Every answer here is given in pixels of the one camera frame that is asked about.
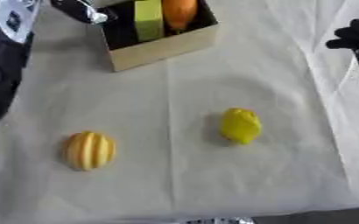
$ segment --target peeled fruit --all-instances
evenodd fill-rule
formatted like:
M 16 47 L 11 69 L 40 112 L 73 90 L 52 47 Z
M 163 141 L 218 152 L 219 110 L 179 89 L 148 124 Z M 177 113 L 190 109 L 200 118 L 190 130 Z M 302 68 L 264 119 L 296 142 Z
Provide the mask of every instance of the peeled fruit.
M 90 171 L 101 167 L 115 155 L 114 140 L 92 131 L 72 135 L 64 149 L 65 160 L 77 171 Z
M 165 21 L 175 31 L 184 31 L 196 13 L 197 0 L 163 0 Z
M 249 144 L 261 134 L 262 125 L 257 115 L 242 108 L 228 109 L 222 118 L 221 133 L 240 144 Z

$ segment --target white tablecloth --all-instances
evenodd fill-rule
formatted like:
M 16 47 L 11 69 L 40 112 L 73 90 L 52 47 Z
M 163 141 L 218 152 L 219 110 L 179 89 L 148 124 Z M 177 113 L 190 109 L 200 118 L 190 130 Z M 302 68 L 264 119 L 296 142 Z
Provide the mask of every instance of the white tablecloth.
M 0 223 L 87 224 L 359 207 L 359 68 L 324 43 L 359 0 L 210 0 L 216 46 L 121 73 L 95 32 L 41 11 L 11 112 L 0 123 Z M 254 143 L 218 134 L 252 109 Z M 58 159 L 82 130 L 116 139 L 91 172 Z

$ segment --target lemon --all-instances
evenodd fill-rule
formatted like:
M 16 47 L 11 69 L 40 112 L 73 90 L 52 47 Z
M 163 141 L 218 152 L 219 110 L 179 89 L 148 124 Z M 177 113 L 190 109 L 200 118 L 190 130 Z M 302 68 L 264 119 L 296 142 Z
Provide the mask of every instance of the lemon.
M 221 133 L 224 137 L 240 144 L 248 144 L 261 134 L 260 119 L 253 111 L 230 108 L 222 117 Z

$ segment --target yellow object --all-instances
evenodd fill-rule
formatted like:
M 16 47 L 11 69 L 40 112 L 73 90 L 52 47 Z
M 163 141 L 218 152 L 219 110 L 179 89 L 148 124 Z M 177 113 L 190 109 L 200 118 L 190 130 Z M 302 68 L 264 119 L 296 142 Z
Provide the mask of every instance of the yellow object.
M 66 161 L 77 171 L 90 171 L 101 167 L 115 155 L 114 141 L 92 131 L 72 135 L 64 150 Z
M 135 26 L 139 41 L 163 38 L 162 0 L 136 1 Z
M 230 108 L 223 115 L 221 133 L 234 142 L 248 144 L 261 134 L 261 130 L 258 116 L 250 110 Z
M 197 0 L 163 0 L 165 21 L 177 32 L 183 32 L 197 14 Z

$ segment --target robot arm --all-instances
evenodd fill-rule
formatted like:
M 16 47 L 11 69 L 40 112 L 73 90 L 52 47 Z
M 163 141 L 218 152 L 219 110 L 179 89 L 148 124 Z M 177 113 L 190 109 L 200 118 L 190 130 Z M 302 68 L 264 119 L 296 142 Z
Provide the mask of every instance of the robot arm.
M 53 7 L 87 24 L 116 19 L 97 12 L 86 0 L 51 0 Z M 31 51 L 32 26 L 41 0 L 0 0 L 0 119 L 7 113 Z

